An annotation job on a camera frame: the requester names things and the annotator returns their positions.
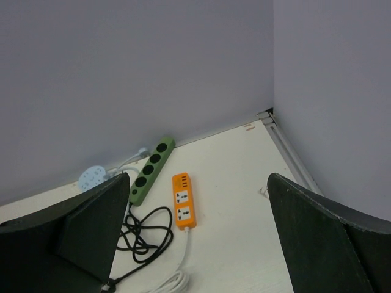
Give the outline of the orange power strip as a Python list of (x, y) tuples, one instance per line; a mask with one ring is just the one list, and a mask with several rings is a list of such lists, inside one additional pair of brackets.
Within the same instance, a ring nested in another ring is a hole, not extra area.
[(172, 177), (175, 224), (180, 230), (197, 226), (191, 179), (187, 173)]

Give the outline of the green power strip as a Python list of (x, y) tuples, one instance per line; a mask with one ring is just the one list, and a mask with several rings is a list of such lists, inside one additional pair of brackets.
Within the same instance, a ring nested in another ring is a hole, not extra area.
[(170, 136), (162, 137), (130, 189), (129, 203), (140, 206), (175, 148)]

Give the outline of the round light blue socket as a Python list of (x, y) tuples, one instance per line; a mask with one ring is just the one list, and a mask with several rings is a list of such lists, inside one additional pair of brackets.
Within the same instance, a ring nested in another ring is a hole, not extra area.
[(78, 187), (81, 192), (90, 190), (91, 188), (105, 181), (106, 170), (104, 167), (95, 165), (85, 170), (78, 179)]

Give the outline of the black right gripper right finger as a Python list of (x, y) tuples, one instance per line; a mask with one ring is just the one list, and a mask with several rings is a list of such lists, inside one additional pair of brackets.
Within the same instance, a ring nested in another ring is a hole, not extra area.
[(272, 214), (295, 292), (390, 292), (390, 222), (272, 173)]

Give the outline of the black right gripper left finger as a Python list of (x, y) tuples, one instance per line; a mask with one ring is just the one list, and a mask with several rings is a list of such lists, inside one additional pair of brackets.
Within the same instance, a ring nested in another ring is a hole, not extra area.
[(109, 281), (130, 193), (119, 174), (1, 224), (1, 292), (100, 292)]

